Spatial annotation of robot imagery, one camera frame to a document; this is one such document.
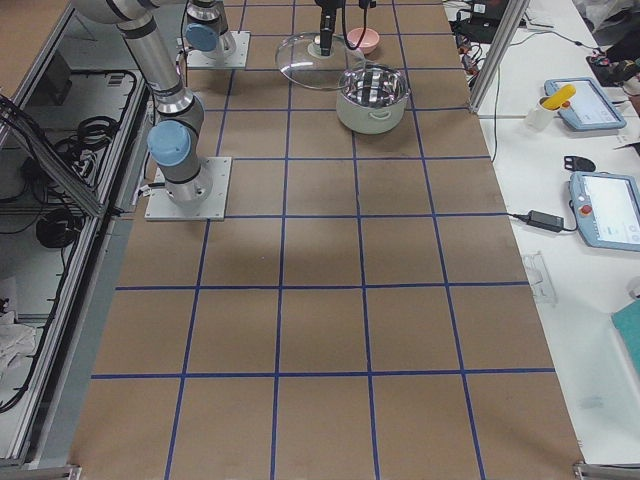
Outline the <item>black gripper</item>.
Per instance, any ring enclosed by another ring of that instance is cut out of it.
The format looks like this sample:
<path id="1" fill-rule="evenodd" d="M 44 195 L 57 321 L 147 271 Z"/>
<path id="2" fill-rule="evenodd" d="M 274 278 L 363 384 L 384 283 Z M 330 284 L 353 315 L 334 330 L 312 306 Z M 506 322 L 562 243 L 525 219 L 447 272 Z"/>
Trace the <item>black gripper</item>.
<path id="1" fill-rule="evenodd" d="M 345 6 L 345 0 L 315 0 L 314 3 L 321 9 L 320 21 L 320 53 L 322 56 L 331 54 L 334 34 L 334 17 Z"/>

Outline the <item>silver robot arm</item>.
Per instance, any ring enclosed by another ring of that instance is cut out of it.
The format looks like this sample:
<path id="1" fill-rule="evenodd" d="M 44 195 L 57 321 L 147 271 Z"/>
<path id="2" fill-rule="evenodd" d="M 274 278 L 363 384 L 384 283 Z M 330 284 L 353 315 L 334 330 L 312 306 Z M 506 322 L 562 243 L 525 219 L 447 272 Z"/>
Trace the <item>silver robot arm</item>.
<path id="1" fill-rule="evenodd" d="M 186 20 L 184 35 L 193 49 L 209 58 L 226 58 L 235 52 L 223 1 L 188 1 Z"/>
<path id="2" fill-rule="evenodd" d="M 158 31 L 152 11 L 180 1 L 71 1 L 88 19 L 115 25 L 156 101 L 158 123 L 147 147 L 164 176 L 169 198 L 176 204 L 202 202 L 213 188 L 211 174 L 197 155 L 204 121 L 202 102 L 187 87 Z M 223 53 L 231 41 L 223 1 L 184 1 L 186 40 L 196 51 Z M 320 52 L 332 47 L 336 15 L 345 1 L 314 1 L 321 8 Z"/>

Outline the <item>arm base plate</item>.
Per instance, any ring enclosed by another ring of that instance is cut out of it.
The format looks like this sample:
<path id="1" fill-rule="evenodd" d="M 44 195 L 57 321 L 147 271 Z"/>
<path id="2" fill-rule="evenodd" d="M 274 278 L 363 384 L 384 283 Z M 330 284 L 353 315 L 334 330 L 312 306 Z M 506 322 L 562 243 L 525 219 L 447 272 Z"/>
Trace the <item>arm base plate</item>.
<path id="1" fill-rule="evenodd" d="M 187 57 L 187 67 L 191 70 L 245 69 L 250 37 L 249 31 L 229 31 L 220 38 L 215 50 L 191 50 Z"/>
<path id="2" fill-rule="evenodd" d="M 231 157 L 202 157 L 197 177 L 188 183 L 166 182 L 160 169 L 150 190 L 148 221 L 223 221 L 231 177 Z"/>

